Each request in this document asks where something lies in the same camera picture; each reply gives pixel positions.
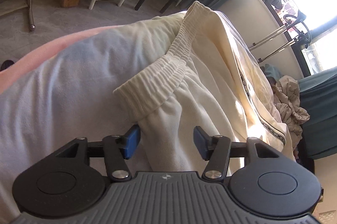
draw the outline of ribbed gray plate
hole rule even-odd
[[[23,213],[13,224],[317,224],[310,215],[269,220],[237,206],[218,183],[200,180],[195,172],[139,172],[114,183],[89,210],[64,219],[40,219]]]

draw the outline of cabinet leg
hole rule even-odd
[[[123,4],[124,1],[125,1],[125,0],[120,0],[120,1],[118,2],[117,6],[120,7],[120,6]]]
[[[96,0],[91,0],[90,5],[89,5],[89,9],[92,9],[94,7]]]

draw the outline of shoe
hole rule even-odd
[[[6,60],[2,63],[1,67],[0,67],[0,71],[5,70],[7,68],[9,68],[11,65],[13,65],[14,62],[12,60]]]

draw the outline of black circular joint cover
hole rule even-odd
[[[41,160],[14,181],[12,193],[20,211],[61,218],[91,207],[103,195],[101,174],[70,158]]]
[[[292,217],[308,212],[317,203],[321,185],[314,174],[294,161],[259,158],[232,175],[229,190],[253,212]]]

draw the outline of elastic waistband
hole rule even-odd
[[[194,2],[168,52],[114,91],[128,111],[130,120],[138,121],[149,115],[180,85],[191,44],[210,11],[203,4]]]

